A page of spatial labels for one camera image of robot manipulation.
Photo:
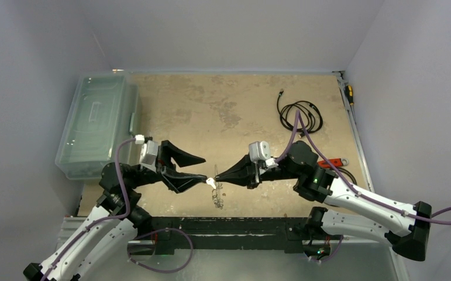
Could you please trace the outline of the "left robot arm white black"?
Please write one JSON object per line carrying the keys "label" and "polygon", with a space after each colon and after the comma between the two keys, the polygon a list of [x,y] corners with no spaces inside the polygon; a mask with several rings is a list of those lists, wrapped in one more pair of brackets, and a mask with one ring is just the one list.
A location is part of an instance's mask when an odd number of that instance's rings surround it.
{"label": "left robot arm white black", "polygon": [[109,255],[136,239],[155,236],[153,217],[138,206],[141,195],[135,188],[162,182],[169,190],[182,193],[207,177],[180,173],[177,167],[204,163],[202,157],[187,153],[170,141],[161,143],[136,135],[123,141],[114,161],[102,169],[103,188],[84,222],[51,256],[30,263],[23,271],[27,280],[87,280]]}

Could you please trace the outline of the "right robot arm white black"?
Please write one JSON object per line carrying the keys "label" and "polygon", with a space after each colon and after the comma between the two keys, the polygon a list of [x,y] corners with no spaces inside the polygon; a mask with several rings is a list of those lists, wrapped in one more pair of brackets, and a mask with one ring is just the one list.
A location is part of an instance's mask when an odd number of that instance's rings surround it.
{"label": "right robot arm white black", "polygon": [[[321,167],[318,155],[303,141],[291,144],[282,159],[270,155],[267,142],[253,142],[248,154],[214,179],[249,189],[264,181],[294,179],[293,190],[300,197],[324,205],[312,208],[303,227],[310,238],[361,237],[381,242],[407,259],[426,259],[429,204],[402,203],[357,186],[350,188],[334,170]],[[327,209],[327,205],[345,208],[352,214],[340,214]]]}

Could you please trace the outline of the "silver key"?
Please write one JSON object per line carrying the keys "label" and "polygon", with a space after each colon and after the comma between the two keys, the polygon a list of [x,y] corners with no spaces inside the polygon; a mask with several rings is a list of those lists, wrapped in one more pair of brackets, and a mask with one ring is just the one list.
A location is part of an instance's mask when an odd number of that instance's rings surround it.
{"label": "silver key", "polygon": [[216,181],[213,177],[209,177],[205,180],[205,183],[207,185],[209,185],[210,187],[212,187],[214,190],[217,189],[217,185],[216,185]]}

